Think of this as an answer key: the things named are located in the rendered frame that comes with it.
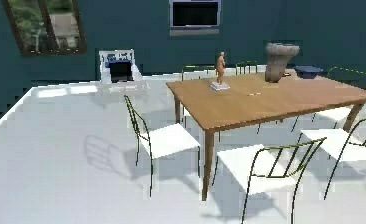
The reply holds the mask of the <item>grey framed wall television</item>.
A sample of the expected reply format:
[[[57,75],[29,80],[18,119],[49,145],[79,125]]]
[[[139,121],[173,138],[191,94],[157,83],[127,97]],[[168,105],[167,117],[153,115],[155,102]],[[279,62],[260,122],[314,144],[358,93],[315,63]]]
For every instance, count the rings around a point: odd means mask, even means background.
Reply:
[[[169,0],[170,35],[218,34],[221,11],[222,0]]]

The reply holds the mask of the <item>brown wooden dining table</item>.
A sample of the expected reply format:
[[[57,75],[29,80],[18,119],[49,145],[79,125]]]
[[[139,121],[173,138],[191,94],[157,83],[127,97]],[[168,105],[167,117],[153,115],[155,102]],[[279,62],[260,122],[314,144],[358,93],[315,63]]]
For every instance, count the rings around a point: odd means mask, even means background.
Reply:
[[[203,78],[167,84],[174,96],[175,116],[185,107],[205,133],[202,200],[207,199],[215,133],[343,106],[352,108],[343,126],[348,131],[366,104],[366,90],[320,76],[289,76],[278,83],[266,82],[262,73],[226,76],[229,89],[220,91],[210,87],[213,81]],[[262,94],[247,96],[250,93]]]

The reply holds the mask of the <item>dark framed window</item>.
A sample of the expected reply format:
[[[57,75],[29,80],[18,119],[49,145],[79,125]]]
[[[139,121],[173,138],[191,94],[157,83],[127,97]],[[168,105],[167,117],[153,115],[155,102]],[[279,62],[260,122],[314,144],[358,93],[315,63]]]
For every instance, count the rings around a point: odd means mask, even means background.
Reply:
[[[22,56],[87,51],[77,0],[1,0]]]

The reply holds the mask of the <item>orange human figure statuette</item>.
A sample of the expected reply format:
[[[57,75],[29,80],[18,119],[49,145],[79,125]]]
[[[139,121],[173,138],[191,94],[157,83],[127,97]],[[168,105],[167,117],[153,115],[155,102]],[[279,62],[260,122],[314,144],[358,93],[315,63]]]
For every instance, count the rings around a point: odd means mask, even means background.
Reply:
[[[226,70],[224,55],[225,55],[225,53],[221,52],[219,54],[219,57],[217,58],[217,61],[216,61],[216,74],[217,74],[216,81],[212,82],[210,84],[210,87],[213,88],[216,91],[229,89],[229,85],[223,81],[224,73],[225,73],[225,70]]]

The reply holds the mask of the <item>white blue open box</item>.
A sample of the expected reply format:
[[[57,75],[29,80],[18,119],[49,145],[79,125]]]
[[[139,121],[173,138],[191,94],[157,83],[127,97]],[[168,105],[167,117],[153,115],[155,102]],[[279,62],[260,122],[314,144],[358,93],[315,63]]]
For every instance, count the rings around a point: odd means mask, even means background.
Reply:
[[[103,84],[142,80],[133,49],[99,50],[98,56],[100,81]]]

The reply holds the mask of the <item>dark blue bowl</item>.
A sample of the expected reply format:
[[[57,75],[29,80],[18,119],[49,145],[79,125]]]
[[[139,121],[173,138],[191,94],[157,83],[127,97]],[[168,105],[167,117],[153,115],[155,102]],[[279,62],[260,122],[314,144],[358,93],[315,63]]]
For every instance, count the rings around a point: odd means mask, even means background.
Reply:
[[[323,70],[314,66],[296,66],[295,71],[297,76],[302,79],[314,79],[316,76],[323,73]]]

